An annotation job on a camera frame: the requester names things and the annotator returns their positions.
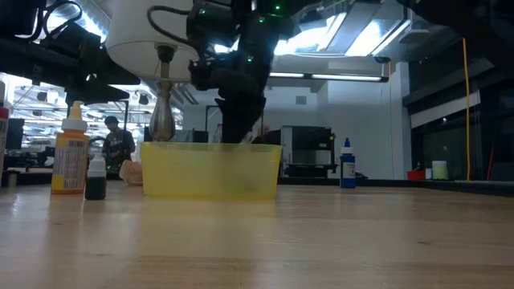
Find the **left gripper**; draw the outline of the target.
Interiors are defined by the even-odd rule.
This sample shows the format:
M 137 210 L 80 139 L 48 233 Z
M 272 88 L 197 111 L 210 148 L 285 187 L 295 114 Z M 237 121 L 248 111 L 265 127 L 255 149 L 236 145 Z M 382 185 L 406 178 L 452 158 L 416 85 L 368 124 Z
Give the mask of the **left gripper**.
M 101 37 L 76 23 L 61 31 L 55 28 L 47 36 L 47 48 L 54 51 L 47 69 L 51 80 L 87 79 L 94 75 L 100 82 L 87 82 L 84 86 L 66 88 L 68 105 L 80 101 L 84 105 L 106 104 L 129 98 L 127 92 L 113 88 L 114 85 L 139 85 L 141 80 L 132 72 L 116 64 L 108 55 L 103 55 Z

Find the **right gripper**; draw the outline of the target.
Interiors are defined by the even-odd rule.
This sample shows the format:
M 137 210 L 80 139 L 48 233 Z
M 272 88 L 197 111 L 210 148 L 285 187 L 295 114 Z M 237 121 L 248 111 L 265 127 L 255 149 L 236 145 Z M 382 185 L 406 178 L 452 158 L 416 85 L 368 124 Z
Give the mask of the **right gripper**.
M 222 143 L 238 144 L 262 116 L 268 57 L 236 55 L 189 61 L 190 82 L 198 91 L 218 90 L 222 113 Z

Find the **small green white-capped bottle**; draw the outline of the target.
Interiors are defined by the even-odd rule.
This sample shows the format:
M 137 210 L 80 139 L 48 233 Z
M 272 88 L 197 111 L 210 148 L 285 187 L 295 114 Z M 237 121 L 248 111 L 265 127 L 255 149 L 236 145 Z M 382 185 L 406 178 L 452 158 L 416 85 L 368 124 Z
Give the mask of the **small green white-capped bottle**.
M 107 189 L 107 171 L 103 155 L 97 153 L 89 162 L 84 198 L 86 200 L 104 200 Z

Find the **blue food coloring bottle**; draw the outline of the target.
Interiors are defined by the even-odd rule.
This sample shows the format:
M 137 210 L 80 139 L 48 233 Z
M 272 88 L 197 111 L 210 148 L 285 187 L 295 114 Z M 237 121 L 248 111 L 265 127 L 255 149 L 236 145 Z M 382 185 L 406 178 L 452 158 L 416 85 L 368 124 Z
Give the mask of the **blue food coloring bottle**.
M 356 158 L 348 137 L 345 138 L 344 145 L 341 147 L 340 163 L 340 187 L 342 189 L 354 189 L 356 187 Z

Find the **silver lamp white shade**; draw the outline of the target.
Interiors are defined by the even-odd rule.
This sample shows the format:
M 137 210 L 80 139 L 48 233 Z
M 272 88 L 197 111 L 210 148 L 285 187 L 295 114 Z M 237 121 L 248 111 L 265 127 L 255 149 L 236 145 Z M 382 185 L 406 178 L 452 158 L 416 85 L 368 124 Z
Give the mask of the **silver lamp white shade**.
M 155 141 L 171 140 L 175 134 L 170 104 L 174 84 L 189 83 L 188 66 L 196 51 L 151 27 L 147 11 L 152 6 L 170 6 L 189 11 L 193 0 L 116 0 L 106 42 L 111 59 L 142 79 L 157 85 L 157 100 L 149 124 Z

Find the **yellow plastic bin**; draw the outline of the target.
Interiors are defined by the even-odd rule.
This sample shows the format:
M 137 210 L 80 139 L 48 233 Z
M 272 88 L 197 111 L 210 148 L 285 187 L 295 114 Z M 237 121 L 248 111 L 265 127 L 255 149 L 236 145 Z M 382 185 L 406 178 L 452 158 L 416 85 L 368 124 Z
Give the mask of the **yellow plastic bin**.
M 281 151 L 273 144 L 144 142 L 144 192 L 152 197 L 271 200 Z

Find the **person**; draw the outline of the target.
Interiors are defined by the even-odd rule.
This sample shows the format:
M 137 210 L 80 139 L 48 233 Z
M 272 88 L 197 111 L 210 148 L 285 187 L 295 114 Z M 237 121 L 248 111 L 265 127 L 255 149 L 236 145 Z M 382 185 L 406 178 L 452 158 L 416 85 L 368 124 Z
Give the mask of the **person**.
M 124 161 L 131 161 L 131 155 L 136 151 L 133 135 L 119 127 L 119 120 L 115 116 L 107 116 L 104 120 L 109 130 L 105 137 L 102 152 L 110 169 L 120 168 Z

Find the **black equipment cabinet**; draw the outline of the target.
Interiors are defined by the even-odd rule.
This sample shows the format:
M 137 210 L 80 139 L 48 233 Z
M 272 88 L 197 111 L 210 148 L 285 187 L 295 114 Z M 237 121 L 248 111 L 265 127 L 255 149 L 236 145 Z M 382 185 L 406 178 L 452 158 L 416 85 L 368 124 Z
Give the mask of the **black equipment cabinet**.
M 283 126 L 280 132 L 281 177 L 328 178 L 337 171 L 331 128 Z

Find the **silver battery left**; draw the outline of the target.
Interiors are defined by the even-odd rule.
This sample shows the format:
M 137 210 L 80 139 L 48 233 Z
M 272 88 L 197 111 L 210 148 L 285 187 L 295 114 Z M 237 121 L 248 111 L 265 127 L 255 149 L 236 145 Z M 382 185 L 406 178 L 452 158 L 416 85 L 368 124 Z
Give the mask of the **silver battery left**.
M 51 175 L 52 194 L 83 194 L 88 166 L 88 124 L 82 117 L 81 102 L 75 101 L 62 121 L 55 142 Z

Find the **fluorescent tube light fixture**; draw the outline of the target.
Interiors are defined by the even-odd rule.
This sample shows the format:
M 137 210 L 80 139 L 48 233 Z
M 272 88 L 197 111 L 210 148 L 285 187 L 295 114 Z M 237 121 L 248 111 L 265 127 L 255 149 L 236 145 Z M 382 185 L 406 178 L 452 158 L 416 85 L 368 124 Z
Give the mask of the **fluorescent tube light fixture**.
M 332 80 L 332 81 L 355 81 L 355 82 L 376 82 L 386 83 L 389 78 L 386 76 L 374 75 L 336 75 L 336 74 L 310 74 L 293 72 L 271 72 L 273 79 L 310 79 L 310 80 Z

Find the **black monitor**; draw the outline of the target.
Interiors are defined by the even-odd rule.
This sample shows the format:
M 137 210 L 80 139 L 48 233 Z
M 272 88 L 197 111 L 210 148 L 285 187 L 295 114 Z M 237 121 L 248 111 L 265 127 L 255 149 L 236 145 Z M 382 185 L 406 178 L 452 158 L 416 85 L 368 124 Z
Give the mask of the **black monitor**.
M 6 149 L 20 149 L 22 147 L 24 125 L 24 119 L 9 119 L 6 136 Z

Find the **ceiling light panel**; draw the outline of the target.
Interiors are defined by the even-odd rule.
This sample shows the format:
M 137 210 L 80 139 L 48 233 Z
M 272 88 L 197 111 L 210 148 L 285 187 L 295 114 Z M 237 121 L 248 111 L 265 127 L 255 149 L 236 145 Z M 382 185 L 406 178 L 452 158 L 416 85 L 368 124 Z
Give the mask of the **ceiling light panel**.
M 410 24 L 410 19 L 373 19 L 354 39 L 349 48 L 336 48 L 336 33 L 346 13 L 300 25 L 300 33 L 289 40 L 280 40 L 275 55 L 298 55 L 326 58 L 377 55 L 398 37 Z

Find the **green and white container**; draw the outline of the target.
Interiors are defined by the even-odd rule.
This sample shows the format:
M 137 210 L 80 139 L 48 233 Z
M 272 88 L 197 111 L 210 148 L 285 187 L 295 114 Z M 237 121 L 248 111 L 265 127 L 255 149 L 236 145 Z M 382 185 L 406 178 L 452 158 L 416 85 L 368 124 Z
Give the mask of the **green and white container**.
M 432 161 L 432 179 L 447 180 L 448 168 L 446 161 Z

